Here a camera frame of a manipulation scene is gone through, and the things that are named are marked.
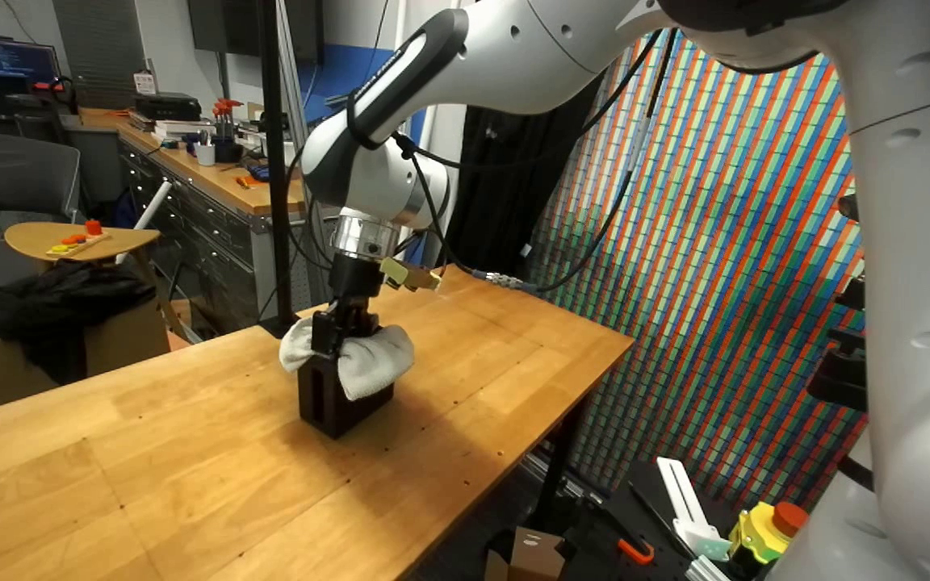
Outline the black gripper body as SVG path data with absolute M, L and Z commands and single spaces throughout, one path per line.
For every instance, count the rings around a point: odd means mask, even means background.
M 346 339 L 364 339 L 377 333 L 377 318 L 370 300 L 383 287 L 375 263 L 338 254 L 330 271 L 333 300 L 315 318 L 309 345 L 319 355 L 336 355 Z

